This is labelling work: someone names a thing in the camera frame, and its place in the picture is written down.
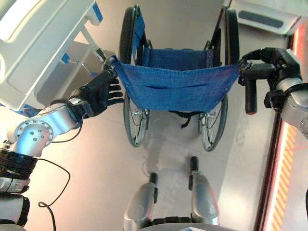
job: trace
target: wheelchair frame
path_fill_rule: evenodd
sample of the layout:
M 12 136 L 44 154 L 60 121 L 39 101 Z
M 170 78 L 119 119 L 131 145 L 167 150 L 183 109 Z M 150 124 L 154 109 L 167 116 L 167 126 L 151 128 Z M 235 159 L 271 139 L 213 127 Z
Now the wheelchair frame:
M 137 4 L 134 7 L 127 8 L 124 14 L 120 37 L 119 59 L 125 64 L 131 64 L 135 22 L 139 15 L 141 15 L 141 11 Z M 212 39 L 208 40 L 204 47 L 204 50 L 213 50 L 213 66 L 209 67 L 221 66 L 222 64 L 220 61 L 221 29 L 219 26 L 223 16 L 225 19 L 225 65 L 237 64 L 239 60 L 239 39 L 236 12 L 233 9 L 223 7 L 220 10 Z M 150 40 L 147 40 L 145 32 L 143 33 L 137 48 L 135 65 L 142 65 L 144 46 L 152 48 L 152 43 Z M 139 147 L 142 144 L 145 131 L 149 126 L 150 111 L 137 108 L 126 92 L 123 112 L 128 140 L 133 147 Z M 201 133 L 202 144 L 204 149 L 210 152 L 215 149 L 221 139 L 227 120 L 227 112 L 228 96 L 226 95 L 223 100 L 208 113 L 176 113 L 180 116 L 184 115 L 182 117 L 188 118 L 187 123 L 182 127 L 185 127 L 189 123 L 192 115 L 199 114 L 199 132 Z

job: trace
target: wheelchair wheel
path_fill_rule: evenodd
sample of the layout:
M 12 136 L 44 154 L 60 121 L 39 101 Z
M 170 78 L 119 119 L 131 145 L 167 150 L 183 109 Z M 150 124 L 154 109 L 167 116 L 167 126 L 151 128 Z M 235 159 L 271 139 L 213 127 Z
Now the wheelchair wheel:
M 199 115 L 199 131 L 204 149 L 208 152 L 214 150 L 225 129 L 228 112 L 228 96 L 209 113 Z
M 142 144 L 145 130 L 148 127 L 149 111 L 139 109 L 129 98 L 127 92 L 124 97 L 124 125 L 128 140 L 133 147 Z

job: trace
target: blue wheelchair seat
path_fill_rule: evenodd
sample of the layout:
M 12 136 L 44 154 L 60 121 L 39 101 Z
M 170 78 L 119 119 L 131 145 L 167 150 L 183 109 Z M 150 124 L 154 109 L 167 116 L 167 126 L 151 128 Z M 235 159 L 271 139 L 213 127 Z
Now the blue wheelchair seat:
M 136 56 L 144 21 L 135 24 L 132 56 Z M 141 65 L 116 61 L 115 70 L 140 109 L 209 112 L 238 78 L 237 65 L 213 67 L 213 49 L 152 49 L 144 46 Z

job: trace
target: white floor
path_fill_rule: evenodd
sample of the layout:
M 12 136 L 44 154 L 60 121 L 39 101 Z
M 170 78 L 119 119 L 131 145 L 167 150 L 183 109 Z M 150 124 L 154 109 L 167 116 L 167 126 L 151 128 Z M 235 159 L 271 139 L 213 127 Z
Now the white floor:
M 94 40 L 104 50 L 117 53 L 124 11 L 134 0 L 98 0 L 104 20 L 89 25 Z M 140 0 L 147 37 L 156 48 L 201 50 L 210 39 L 222 0 Z M 239 26 L 241 56 L 262 47 L 282 47 L 286 38 Z M 257 211 L 264 165 L 268 154 L 274 112 L 265 109 L 269 90 L 266 81 L 257 85 L 258 113 L 244 112 L 244 87 L 235 83 L 229 93 L 229 111 L 223 137 L 216 150 L 206 153 L 197 132 L 196 118 L 181 129 L 185 120 L 161 111 L 151 114 L 150 131 L 142 147 L 129 144 L 123 125 L 123 105 L 84 122 L 81 134 L 71 142 L 52 144 L 42 157 L 55 161 L 72 174 L 71 182 L 52 206 L 59 230 L 122 230 L 125 208 L 148 172 L 159 176 L 154 218 L 190 215 L 189 158 L 199 157 L 200 169 L 211 182 L 220 206 L 220 223 L 239 231 L 252 230 Z M 0 108 L 1 138 L 9 120 L 16 119 Z M 59 137 L 65 140 L 75 131 Z M 51 202 L 65 184 L 66 175 L 38 163 L 31 175 L 31 201 L 26 229 L 52 230 L 48 211 L 40 200 Z

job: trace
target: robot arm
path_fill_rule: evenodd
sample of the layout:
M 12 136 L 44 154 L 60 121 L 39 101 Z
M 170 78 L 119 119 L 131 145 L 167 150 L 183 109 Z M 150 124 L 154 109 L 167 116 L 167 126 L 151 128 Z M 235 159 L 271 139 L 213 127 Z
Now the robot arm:
M 250 60 L 262 60 L 252 64 Z M 245 86 L 246 113 L 257 112 L 256 80 L 267 79 L 270 91 L 264 105 L 281 113 L 281 118 L 298 128 L 308 139 L 308 83 L 303 83 L 300 63 L 290 49 L 263 48 L 243 56 L 239 83 Z
M 30 174 L 42 150 L 55 137 L 81 126 L 84 118 L 124 101 L 116 77 L 113 69 L 104 70 L 70 100 L 53 101 L 35 117 L 8 129 L 8 139 L 0 144 L 0 230 L 6 224 L 25 225 L 30 203 L 21 193 L 29 188 Z

